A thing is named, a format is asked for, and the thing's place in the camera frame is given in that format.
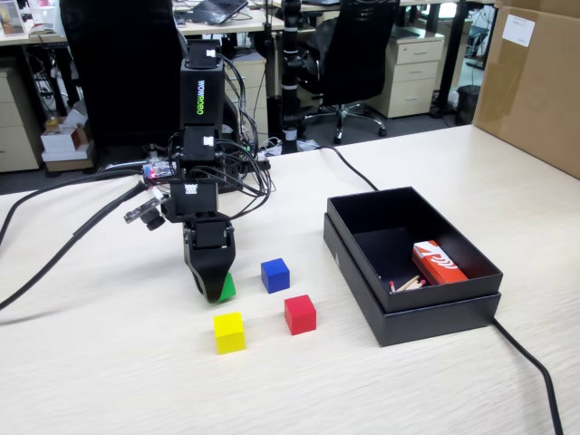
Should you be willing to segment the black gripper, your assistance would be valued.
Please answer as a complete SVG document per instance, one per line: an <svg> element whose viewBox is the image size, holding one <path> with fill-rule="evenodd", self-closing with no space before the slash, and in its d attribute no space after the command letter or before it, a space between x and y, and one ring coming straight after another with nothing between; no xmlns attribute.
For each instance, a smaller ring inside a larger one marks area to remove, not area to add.
<svg viewBox="0 0 580 435"><path fill-rule="evenodd" d="M236 294L230 267L236 256L230 217L218 211L214 182L171 183L161 213L183 225L184 261L207 302L226 301Z"/></svg>

